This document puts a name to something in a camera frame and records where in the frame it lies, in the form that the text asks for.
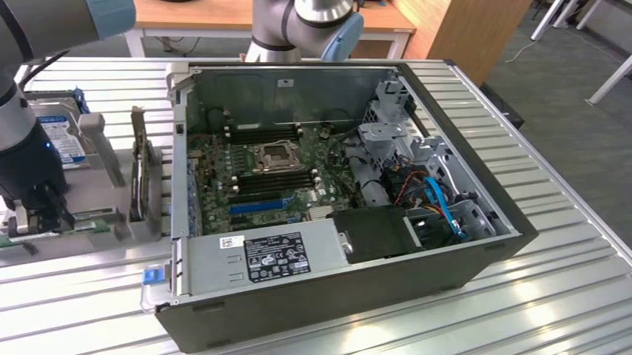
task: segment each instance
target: blue tab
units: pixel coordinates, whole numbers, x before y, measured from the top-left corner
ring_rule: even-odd
[[[142,284],[143,285],[156,285],[158,283],[164,282],[164,269],[163,268],[151,268],[142,272]]]

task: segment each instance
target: white label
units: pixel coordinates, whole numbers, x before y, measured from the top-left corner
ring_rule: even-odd
[[[235,248],[238,246],[245,246],[243,235],[219,238],[219,249]]]
[[[64,164],[79,163],[86,159],[86,151],[78,137],[68,133],[70,122],[66,116],[39,117],[52,145],[58,149]]]
[[[277,87],[294,87],[294,79],[278,79]]]

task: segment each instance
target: warning label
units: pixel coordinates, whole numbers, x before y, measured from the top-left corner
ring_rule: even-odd
[[[43,116],[39,119],[52,145],[58,149],[62,162],[68,164],[83,161],[86,159],[86,151],[78,137],[70,133],[72,129],[68,118],[66,116]]]
[[[299,232],[245,240],[245,252],[254,283],[311,271]]]

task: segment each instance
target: white cable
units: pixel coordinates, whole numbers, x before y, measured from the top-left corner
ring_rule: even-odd
[[[583,9],[584,9],[584,8],[580,8],[580,9],[575,10],[575,12],[571,13],[571,14],[564,18],[564,21],[568,20],[568,19],[571,18],[571,16],[575,15],[576,13],[579,13]],[[536,40],[533,41],[533,43],[531,43],[531,44],[528,44],[527,46],[524,46],[524,47],[517,51],[517,53],[516,53],[516,55],[513,56],[513,58],[509,59],[508,61],[505,61],[505,63],[512,63],[513,61],[517,60],[517,58],[520,57],[520,55],[523,54],[523,52],[524,52],[531,46],[533,46],[533,44],[536,44],[537,42],[540,42],[540,39],[543,39],[543,37],[544,37],[544,33],[547,33],[547,31],[548,31],[549,28],[552,28],[552,27],[553,27],[553,25],[549,24],[549,25],[547,26],[547,28],[544,29],[543,35],[540,36],[540,38],[536,39]]]
[[[580,35],[577,35],[576,33],[571,32],[568,29],[565,30],[567,33],[569,33],[571,35],[573,35],[575,37],[577,37],[584,43],[587,43],[587,45],[589,45],[592,48],[595,48],[596,50],[599,50],[603,54],[605,54],[608,57],[612,58],[613,61],[616,61],[619,64],[623,63],[623,60],[616,58],[611,53],[608,53],[605,50],[603,50],[596,44],[592,44],[591,42],[588,42]]]

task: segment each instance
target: aluminum slatted table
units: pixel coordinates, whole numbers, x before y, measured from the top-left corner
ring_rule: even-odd
[[[127,110],[144,106],[151,139],[164,147],[170,191],[172,114],[164,100],[163,60],[66,58],[29,89],[83,88],[92,110],[104,113],[119,149],[131,146]],[[410,65],[540,236],[460,290],[206,354],[631,352],[629,249],[462,72],[441,61]],[[429,121],[424,123],[433,132]],[[168,216],[163,228],[168,232]],[[168,256],[163,238],[128,249],[5,266],[0,354],[178,353],[154,315],[139,306],[142,270]]]

